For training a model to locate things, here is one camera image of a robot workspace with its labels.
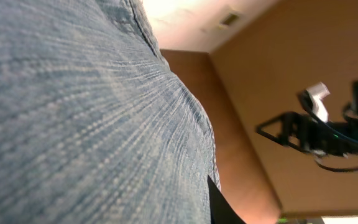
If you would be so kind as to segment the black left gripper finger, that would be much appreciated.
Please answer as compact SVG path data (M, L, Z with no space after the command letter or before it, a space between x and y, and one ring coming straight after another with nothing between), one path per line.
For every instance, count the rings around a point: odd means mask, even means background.
M246 224L228 204L210 176L208 176L208 187L212 224Z

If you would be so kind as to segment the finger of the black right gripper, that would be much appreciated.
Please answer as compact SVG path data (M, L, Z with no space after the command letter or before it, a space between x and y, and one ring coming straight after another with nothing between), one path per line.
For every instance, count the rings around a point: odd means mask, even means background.
M299 138L298 127L301 123L301 120L302 115L296 112L286 112L272 119L269 119L262 124L258 124L255 127L255 132L281 146L291 147L299 152L306 152L306 150L304 149L305 144L302 143L301 139ZM264 128L272 125L273 123L281 124L281 132L278 133L276 136L264 131ZM296 145L290 142L290 136L293 136L298 139L300 141L299 144Z

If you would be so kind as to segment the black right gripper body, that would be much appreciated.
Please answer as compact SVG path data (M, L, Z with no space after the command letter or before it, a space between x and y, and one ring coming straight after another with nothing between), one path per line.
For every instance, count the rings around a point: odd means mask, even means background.
M305 154L311 154L314 151L322 151L323 154L330 154L334 156L342 156L343 154L351 154L353 149L351 145L342 142L334 134L329 133L316 121L313 121L309 116L301 114L302 120L298 127L299 138L305 144ZM299 140L290 136L290 142L298 145Z

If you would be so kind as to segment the light blue jeans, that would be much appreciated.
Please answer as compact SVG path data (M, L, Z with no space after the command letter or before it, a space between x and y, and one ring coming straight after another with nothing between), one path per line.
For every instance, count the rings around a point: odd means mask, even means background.
M142 1L0 1L0 223L210 223L208 180Z

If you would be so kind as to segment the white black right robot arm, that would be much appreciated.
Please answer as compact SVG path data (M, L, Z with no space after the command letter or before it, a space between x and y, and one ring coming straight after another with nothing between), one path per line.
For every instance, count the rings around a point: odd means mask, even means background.
M358 154L358 80L352 82L352 101L342 109L343 122L332 122L323 99L324 83L297 94L306 114L285 112L256 126L255 132L281 146L305 154Z

